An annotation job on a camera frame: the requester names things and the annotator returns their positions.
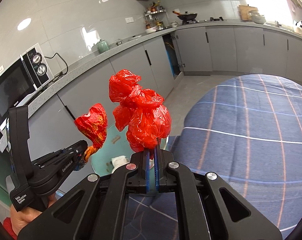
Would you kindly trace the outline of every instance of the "metal screw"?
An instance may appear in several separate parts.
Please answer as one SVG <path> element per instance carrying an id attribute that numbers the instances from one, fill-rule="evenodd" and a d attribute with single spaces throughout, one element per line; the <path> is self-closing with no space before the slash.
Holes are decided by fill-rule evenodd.
<path id="1" fill-rule="evenodd" d="M 176 169 L 177 167 L 179 167 L 179 163 L 177 163 L 177 162 L 170 162 L 169 163 L 169 167 L 173 168 L 173 169 Z"/>
<path id="2" fill-rule="evenodd" d="M 210 180 L 215 180 L 217 177 L 218 177 L 217 174 L 215 174 L 214 172 L 209 172 L 207 174 L 207 178 Z"/>
<path id="3" fill-rule="evenodd" d="M 90 181 L 90 182 L 94 182 L 94 181 L 96 181 L 97 179 L 98 179 L 97 174 L 90 174 L 90 175 L 88 176 L 88 181 Z"/>
<path id="4" fill-rule="evenodd" d="M 134 170 L 137 166 L 134 163 L 128 163 L 126 168 L 130 171 Z"/>

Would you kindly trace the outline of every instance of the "floor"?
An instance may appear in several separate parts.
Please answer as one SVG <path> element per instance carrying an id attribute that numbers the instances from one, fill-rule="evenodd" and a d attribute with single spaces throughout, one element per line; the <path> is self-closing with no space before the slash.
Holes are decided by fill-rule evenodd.
<path id="1" fill-rule="evenodd" d="M 164 102 L 172 118 L 170 135 L 181 134 L 184 118 L 200 98 L 211 88 L 233 77 L 224 75 L 184 76 Z"/>

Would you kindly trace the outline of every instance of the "microwave knob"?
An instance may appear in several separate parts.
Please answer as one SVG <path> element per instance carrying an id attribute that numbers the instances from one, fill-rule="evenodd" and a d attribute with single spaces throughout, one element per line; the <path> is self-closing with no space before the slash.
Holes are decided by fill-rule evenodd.
<path id="1" fill-rule="evenodd" d="M 35 53 L 34 56 L 33 56 L 33 58 L 32 58 L 32 62 L 34 64 L 38 64 L 38 63 L 41 63 L 41 61 L 42 61 L 41 54 L 40 53 Z"/>
<path id="2" fill-rule="evenodd" d="M 38 76 L 42 76 L 46 73 L 47 67 L 44 64 L 39 65 L 38 69 L 36 70 L 36 73 Z"/>

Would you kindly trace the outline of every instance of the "blue gripper pad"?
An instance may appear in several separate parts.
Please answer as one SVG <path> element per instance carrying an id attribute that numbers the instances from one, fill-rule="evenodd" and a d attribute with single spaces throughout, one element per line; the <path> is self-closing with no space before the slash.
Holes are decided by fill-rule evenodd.
<path id="1" fill-rule="evenodd" d="M 155 190 L 159 191 L 159 164 L 157 147 L 154 148 L 154 173 L 155 173 Z"/>
<path id="2" fill-rule="evenodd" d="M 150 152 L 147 152 L 147 167 L 146 167 L 146 184 L 147 184 L 147 192 L 150 191 Z"/>

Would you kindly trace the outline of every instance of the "blue plaid tablecloth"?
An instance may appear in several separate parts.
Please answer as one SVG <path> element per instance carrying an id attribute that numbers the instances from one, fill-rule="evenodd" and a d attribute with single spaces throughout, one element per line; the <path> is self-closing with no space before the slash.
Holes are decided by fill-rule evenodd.
<path id="1" fill-rule="evenodd" d="M 218 173 L 283 238 L 301 219 L 302 86 L 270 75 L 232 78 L 192 107 L 173 139 L 176 161 Z M 174 193 L 131 195 L 124 239 L 179 239 Z"/>

